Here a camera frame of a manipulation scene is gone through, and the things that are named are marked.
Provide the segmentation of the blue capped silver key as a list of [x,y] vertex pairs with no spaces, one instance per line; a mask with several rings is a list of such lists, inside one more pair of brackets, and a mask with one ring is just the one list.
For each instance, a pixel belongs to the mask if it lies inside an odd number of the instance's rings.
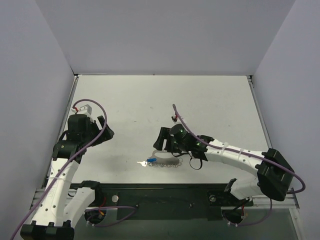
[[154,162],[156,162],[156,161],[157,161],[157,159],[154,158],[154,157],[152,157],[152,158],[147,158],[147,159],[144,160],[144,161],[137,161],[136,163],[137,163],[137,164],[140,164],[142,167],[146,167],[148,164],[154,163]]

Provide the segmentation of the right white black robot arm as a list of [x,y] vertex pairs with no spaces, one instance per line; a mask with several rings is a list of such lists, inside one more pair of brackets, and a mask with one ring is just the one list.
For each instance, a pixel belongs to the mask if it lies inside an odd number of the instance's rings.
[[153,147],[169,153],[186,153],[201,162],[217,162],[243,170],[252,179],[233,178],[223,192],[224,201],[230,205],[253,196],[282,202],[293,179],[293,168],[276,149],[252,151],[229,145],[207,135],[195,135],[178,123],[171,128],[161,127]]

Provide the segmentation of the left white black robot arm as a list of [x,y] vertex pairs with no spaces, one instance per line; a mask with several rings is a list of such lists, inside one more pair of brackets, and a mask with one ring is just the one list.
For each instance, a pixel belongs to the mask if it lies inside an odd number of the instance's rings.
[[85,209],[103,203],[104,197],[97,181],[82,183],[67,203],[72,179],[88,147],[111,140],[114,132],[107,124],[107,115],[97,120],[84,110],[67,120],[65,130],[53,147],[50,174],[43,195],[31,208],[34,213],[29,224],[23,224],[20,236],[24,240],[72,240],[75,226]]

